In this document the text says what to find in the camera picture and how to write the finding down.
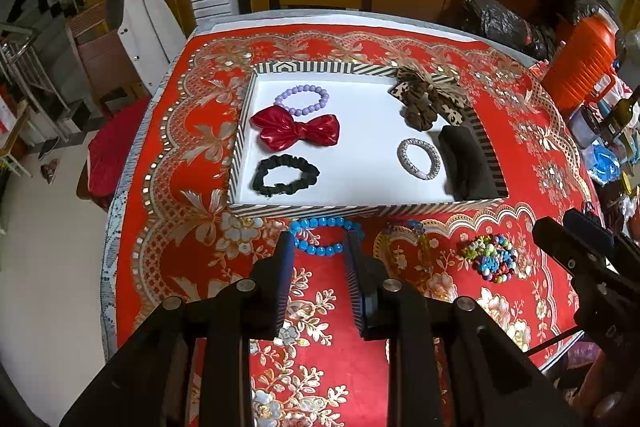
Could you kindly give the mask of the red cushioned stool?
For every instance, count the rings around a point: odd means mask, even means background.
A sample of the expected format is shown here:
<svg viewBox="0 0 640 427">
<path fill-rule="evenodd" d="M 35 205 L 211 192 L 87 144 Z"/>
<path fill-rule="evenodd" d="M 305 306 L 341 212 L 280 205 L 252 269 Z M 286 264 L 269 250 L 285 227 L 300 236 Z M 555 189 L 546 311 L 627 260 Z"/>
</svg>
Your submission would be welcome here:
<svg viewBox="0 0 640 427">
<path fill-rule="evenodd" d="M 89 142 L 87 187 L 90 196 L 104 199 L 115 194 L 150 101 L 150 98 L 142 98 L 121 109 Z"/>
</svg>

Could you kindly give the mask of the blue plastic bag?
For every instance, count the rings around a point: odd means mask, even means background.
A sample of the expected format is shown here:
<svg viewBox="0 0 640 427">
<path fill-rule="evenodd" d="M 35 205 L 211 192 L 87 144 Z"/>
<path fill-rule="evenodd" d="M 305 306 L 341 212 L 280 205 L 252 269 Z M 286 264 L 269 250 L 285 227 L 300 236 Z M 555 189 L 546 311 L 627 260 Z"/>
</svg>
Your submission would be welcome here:
<svg viewBox="0 0 640 427">
<path fill-rule="evenodd" d="M 585 150 L 585 163 L 589 176 L 601 185 L 620 179 L 616 155 L 600 142 L 594 142 Z"/>
</svg>

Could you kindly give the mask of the orange water jug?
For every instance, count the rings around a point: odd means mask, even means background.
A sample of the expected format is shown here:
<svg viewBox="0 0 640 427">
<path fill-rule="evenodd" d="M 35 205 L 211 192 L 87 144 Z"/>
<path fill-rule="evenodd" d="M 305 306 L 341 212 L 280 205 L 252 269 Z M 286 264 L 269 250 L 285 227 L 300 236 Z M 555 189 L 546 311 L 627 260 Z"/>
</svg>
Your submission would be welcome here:
<svg viewBox="0 0 640 427">
<path fill-rule="evenodd" d="M 615 86 L 618 27 L 607 12 L 583 18 L 559 50 L 541 84 L 563 118 L 597 104 Z"/>
</svg>

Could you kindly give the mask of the dark glass bottle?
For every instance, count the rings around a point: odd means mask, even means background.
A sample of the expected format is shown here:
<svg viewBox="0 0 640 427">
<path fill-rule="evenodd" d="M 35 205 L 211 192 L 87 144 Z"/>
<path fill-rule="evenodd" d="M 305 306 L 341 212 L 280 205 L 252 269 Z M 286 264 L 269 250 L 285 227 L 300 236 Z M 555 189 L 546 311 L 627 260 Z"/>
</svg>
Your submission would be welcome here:
<svg viewBox="0 0 640 427">
<path fill-rule="evenodd" d="M 611 145 L 631 122 L 639 98 L 640 88 L 636 88 L 628 98 L 621 98 L 600 122 L 600 138 L 605 145 Z"/>
</svg>

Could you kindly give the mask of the black plastic bag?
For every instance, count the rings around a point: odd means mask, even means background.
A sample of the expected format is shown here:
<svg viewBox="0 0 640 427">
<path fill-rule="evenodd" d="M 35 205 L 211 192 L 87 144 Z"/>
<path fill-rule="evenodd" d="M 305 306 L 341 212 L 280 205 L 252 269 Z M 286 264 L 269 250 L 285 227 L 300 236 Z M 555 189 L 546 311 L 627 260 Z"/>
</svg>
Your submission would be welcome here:
<svg viewBox="0 0 640 427">
<path fill-rule="evenodd" d="M 556 51 L 553 34 L 530 24 L 496 0 L 464 0 L 462 29 L 538 61 L 551 61 Z"/>
</svg>

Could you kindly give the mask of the red satin bow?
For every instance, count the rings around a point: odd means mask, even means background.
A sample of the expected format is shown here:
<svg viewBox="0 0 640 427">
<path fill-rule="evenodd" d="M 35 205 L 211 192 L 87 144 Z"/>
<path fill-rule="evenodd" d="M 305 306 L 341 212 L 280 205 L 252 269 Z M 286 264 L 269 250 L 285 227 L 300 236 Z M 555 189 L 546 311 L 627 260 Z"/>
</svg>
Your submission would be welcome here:
<svg viewBox="0 0 640 427">
<path fill-rule="evenodd" d="M 296 121 L 283 107 L 271 106 L 250 117 L 259 139 L 268 150 L 282 152 L 299 141 L 334 146 L 340 139 L 340 123 L 334 115 L 321 115 L 307 122 Z"/>
</svg>

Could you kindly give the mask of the striped white tray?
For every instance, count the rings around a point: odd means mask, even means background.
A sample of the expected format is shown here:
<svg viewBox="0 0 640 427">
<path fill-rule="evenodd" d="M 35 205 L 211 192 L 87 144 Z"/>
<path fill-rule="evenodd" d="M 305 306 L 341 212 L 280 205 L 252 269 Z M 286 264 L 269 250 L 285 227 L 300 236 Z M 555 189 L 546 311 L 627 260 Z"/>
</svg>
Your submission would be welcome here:
<svg viewBox="0 0 640 427">
<path fill-rule="evenodd" d="M 388 91 L 397 68 L 339 62 L 262 62 L 250 70 L 229 171 L 228 205 L 239 217 L 409 216 L 455 212 L 503 202 L 509 195 L 497 155 L 472 108 L 459 127 L 470 130 L 482 149 L 498 190 L 496 199 L 455 200 L 438 135 L 451 126 L 437 118 L 431 130 L 416 131 L 401 115 L 401 101 Z M 285 153 L 320 170 L 318 182 L 294 195 L 265 197 L 252 189 L 258 164 L 269 156 L 250 117 L 288 104 L 293 118 L 307 122 L 334 115 L 340 139 L 334 146 L 299 141 Z M 271 170 L 265 184 L 290 183 L 299 171 Z"/>
</svg>

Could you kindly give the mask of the black scrunchie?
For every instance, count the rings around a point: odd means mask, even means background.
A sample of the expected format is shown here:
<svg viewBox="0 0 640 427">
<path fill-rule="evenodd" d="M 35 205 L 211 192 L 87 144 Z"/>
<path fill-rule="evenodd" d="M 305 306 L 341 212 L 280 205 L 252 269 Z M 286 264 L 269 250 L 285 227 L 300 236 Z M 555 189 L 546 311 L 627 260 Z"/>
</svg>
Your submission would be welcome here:
<svg viewBox="0 0 640 427">
<path fill-rule="evenodd" d="M 290 183 L 265 184 L 266 176 L 270 171 L 278 168 L 298 170 L 299 177 Z M 291 196 L 316 184 L 319 176 L 320 170 L 303 157 L 288 154 L 272 155 L 258 164 L 252 181 L 252 189 L 265 197 L 276 195 Z"/>
</svg>

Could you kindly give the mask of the red floral tablecloth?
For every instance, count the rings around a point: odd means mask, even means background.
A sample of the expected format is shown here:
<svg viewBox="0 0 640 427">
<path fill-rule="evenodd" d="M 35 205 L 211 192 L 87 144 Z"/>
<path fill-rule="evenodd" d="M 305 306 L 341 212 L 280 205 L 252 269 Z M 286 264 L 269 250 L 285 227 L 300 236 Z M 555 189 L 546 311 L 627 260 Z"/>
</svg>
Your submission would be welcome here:
<svg viewBox="0 0 640 427">
<path fill-rule="evenodd" d="M 104 254 L 112 348 L 166 297 L 213 297 L 267 257 L 286 222 L 227 206 L 233 135 L 250 70 L 267 61 L 409 67 L 457 78 L 506 180 L 502 204 L 475 212 L 364 219 L 363 247 L 431 298 L 474 298 L 542 369 L 568 341 L 577 295 L 532 239 L 536 219 L 596 198 L 547 93 L 524 66 L 477 41 L 361 24 L 267 25 L 192 38 L 154 96 L 120 180 Z"/>
</svg>

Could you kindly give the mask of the black hair clip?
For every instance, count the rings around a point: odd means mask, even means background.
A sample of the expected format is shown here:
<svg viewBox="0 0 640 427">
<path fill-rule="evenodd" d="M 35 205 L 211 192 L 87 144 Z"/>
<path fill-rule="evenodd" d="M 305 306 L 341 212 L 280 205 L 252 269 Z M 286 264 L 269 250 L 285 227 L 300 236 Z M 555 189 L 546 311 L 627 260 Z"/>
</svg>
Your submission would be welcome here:
<svg viewBox="0 0 640 427">
<path fill-rule="evenodd" d="M 496 199 L 499 196 L 486 157 L 468 128 L 442 127 L 438 143 L 455 200 Z"/>
</svg>

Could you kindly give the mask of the leopard brown hair bow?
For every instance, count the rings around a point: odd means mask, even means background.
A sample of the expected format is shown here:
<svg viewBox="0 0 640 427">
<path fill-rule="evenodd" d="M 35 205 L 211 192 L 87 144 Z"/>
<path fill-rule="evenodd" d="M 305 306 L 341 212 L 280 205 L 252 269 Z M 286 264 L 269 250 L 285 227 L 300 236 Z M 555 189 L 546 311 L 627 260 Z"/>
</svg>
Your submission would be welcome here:
<svg viewBox="0 0 640 427">
<path fill-rule="evenodd" d="M 388 93 L 401 101 L 401 115 L 410 128 L 431 130 L 438 117 L 451 126 L 465 122 L 464 112 L 471 103 L 456 77 L 403 67 L 397 69 L 396 79 Z"/>
</svg>

